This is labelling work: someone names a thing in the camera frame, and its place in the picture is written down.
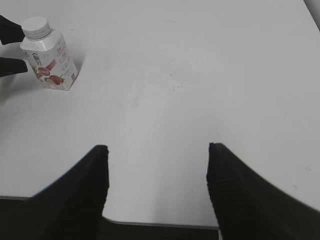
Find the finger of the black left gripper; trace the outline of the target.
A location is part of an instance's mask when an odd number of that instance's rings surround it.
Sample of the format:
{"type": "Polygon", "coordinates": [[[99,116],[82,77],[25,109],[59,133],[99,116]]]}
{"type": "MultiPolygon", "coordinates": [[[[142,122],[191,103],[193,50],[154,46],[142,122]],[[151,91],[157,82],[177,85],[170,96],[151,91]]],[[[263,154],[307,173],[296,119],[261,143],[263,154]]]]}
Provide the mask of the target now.
{"type": "Polygon", "coordinates": [[[26,73],[27,65],[22,59],[0,57],[0,77],[26,73]]]}
{"type": "Polygon", "coordinates": [[[0,42],[2,45],[20,43],[24,37],[25,34],[21,25],[0,15],[0,42]]]}

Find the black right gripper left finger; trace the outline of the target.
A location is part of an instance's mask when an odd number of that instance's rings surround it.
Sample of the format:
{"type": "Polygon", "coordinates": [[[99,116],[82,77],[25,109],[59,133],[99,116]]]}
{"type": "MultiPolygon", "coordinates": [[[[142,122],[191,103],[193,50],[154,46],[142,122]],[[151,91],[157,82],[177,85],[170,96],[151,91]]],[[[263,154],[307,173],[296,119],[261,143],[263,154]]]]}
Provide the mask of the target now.
{"type": "Polygon", "coordinates": [[[109,189],[108,148],[93,147],[50,186],[0,212],[2,240],[95,240],[109,189]]]}

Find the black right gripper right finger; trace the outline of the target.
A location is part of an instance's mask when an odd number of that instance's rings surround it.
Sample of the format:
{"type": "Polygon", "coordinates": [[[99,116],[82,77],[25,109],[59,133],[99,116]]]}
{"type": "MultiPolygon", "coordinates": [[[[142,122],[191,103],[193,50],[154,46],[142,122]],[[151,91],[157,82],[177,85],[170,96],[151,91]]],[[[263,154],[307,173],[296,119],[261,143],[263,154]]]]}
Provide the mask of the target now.
{"type": "Polygon", "coordinates": [[[208,147],[207,188],[224,240],[318,240],[320,213],[278,189],[222,143],[208,147]]]}

